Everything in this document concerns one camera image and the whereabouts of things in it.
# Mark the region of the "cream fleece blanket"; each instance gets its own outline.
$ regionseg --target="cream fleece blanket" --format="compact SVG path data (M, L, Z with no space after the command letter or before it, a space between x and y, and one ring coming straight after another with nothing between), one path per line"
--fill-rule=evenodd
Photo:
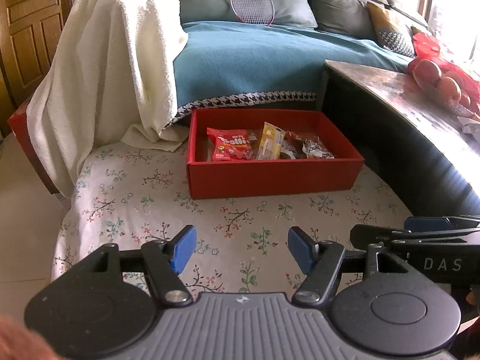
M173 151L185 127L173 60L188 35L179 0L75 0L51 69L27 109L46 172L70 196L92 149L119 142Z

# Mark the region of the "yellow snack package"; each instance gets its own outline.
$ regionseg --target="yellow snack package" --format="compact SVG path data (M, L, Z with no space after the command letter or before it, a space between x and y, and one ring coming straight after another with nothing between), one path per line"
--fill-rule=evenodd
M257 159L278 160L284 136L284 130L265 122L265 125L263 125L263 134L260 139Z

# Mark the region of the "wooden table top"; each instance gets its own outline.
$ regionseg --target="wooden table top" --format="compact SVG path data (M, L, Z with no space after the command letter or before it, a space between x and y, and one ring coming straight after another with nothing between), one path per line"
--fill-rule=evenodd
M416 128L480 197L480 143L463 134L457 117L429 100L411 75L345 62L327 60L325 64Z

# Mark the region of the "floral fabric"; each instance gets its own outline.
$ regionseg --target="floral fabric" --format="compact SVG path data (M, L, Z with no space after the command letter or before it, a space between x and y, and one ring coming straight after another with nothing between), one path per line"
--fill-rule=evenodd
M410 215L366 166L347 191L192 200L185 152L186 145L170 153L123 143L92 152L61 226L53 278L106 242L138 249L194 225L197 248L180 275L194 297L202 291L284 291L290 297L304 279L287 249L291 226L351 249L355 224L402 227ZM126 273L124 280L146 289L141 274ZM342 287L356 280L344 275Z

